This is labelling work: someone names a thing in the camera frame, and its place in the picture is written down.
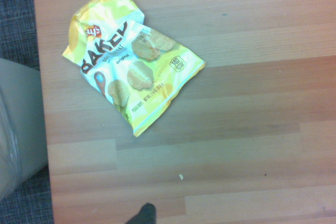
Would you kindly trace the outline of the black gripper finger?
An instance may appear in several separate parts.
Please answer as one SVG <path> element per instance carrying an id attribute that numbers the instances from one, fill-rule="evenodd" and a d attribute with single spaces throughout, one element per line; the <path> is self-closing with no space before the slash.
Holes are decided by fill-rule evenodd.
<path id="1" fill-rule="evenodd" d="M 156 224 L 156 207 L 152 203 L 146 203 L 126 224 Z"/>

